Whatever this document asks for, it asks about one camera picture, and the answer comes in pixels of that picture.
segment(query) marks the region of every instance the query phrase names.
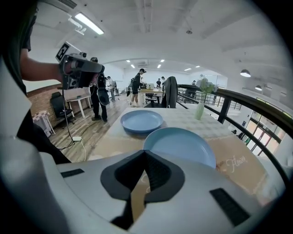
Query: black cap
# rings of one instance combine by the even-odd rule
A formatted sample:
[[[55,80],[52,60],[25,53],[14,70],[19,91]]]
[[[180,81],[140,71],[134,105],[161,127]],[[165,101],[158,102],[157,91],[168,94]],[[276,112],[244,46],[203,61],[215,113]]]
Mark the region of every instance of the black cap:
[[[91,61],[97,63],[98,62],[98,59],[96,57],[92,57],[91,58]]]

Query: black railing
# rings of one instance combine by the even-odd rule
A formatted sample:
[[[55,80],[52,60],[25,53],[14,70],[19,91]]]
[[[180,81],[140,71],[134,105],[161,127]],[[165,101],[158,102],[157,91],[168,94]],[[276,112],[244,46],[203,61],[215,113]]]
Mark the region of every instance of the black railing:
[[[214,106],[214,107],[222,107],[224,104],[224,97],[215,95],[215,94],[205,94],[198,90],[179,90],[178,94],[180,94],[179,102],[183,103],[194,103],[193,100],[196,100],[198,102],[203,102],[206,105]],[[241,104],[231,101],[230,109],[234,110],[240,110]]]
[[[193,91],[194,93],[196,91],[200,91],[200,89],[194,85],[178,85],[179,88],[186,89],[187,92]],[[289,178],[286,175],[286,172],[278,162],[278,160],[275,158],[275,156],[264,146],[252,133],[250,133],[246,128],[244,128],[239,123],[235,122],[233,119],[229,118],[227,116],[228,110],[230,108],[231,102],[239,103],[240,105],[246,106],[250,108],[253,111],[256,111],[257,113],[263,115],[264,117],[268,118],[272,122],[274,122],[276,125],[278,125],[281,129],[283,129],[291,138],[293,138],[293,120],[277,110],[276,108],[273,108],[272,106],[269,106],[255,98],[249,97],[247,95],[243,95],[237,92],[233,92],[230,90],[223,90],[218,89],[217,92],[211,93],[209,95],[216,95],[221,98],[223,98],[222,108],[221,111],[217,111],[213,109],[211,106],[205,104],[205,108],[216,113],[219,115],[218,121],[220,123],[224,123],[224,120],[227,120],[231,124],[233,124],[235,127],[237,127],[240,131],[242,131],[246,136],[248,136],[268,157],[268,159],[273,163],[277,171],[279,172],[281,178],[284,181],[284,184],[286,187],[289,185]],[[179,97],[185,98],[189,100],[190,102],[199,103],[200,100],[196,100],[190,96],[183,95],[182,93],[178,93]]]

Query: wooden floor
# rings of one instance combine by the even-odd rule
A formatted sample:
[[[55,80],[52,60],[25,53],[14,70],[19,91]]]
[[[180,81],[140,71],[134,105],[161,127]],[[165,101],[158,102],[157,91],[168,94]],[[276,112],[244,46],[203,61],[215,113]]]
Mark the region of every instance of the wooden floor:
[[[125,94],[115,97],[115,102],[110,102],[107,108],[108,122],[103,120],[92,121],[94,116],[92,108],[84,110],[85,118],[82,118],[81,113],[75,115],[75,124],[69,123],[69,130],[71,135],[82,137],[82,143],[87,151],[87,160],[93,156],[92,151],[95,149],[95,145],[104,136],[108,129],[117,120],[120,114],[128,107],[130,107],[130,97],[126,97]],[[54,129],[56,135],[49,137],[52,144],[57,148],[63,148],[69,145],[71,138],[68,135],[68,130],[65,128],[56,127]],[[75,145],[70,146],[61,151],[71,162],[80,162],[85,160],[85,150],[81,142],[75,142]]]

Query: blue plate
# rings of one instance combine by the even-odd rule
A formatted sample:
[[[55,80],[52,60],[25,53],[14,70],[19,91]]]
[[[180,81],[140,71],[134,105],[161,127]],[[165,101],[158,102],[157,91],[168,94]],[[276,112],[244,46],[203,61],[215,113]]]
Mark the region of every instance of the blue plate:
[[[159,151],[216,168],[216,158],[199,135],[182,128],[161,128],[146,138],[143,149]]]
[[[120,123],[129,132],[150,133],[162,125],[163,118],[158,113],[141,110],[126,113]]]

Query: power strip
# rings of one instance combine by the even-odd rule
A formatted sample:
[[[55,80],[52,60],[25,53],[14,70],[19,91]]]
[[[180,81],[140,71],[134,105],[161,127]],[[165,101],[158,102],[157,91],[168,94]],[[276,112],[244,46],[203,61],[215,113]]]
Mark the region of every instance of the power strip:
[[[81,141],[81,139],[82,139],[81,137],[73,137],[72,138],[73,141]]]

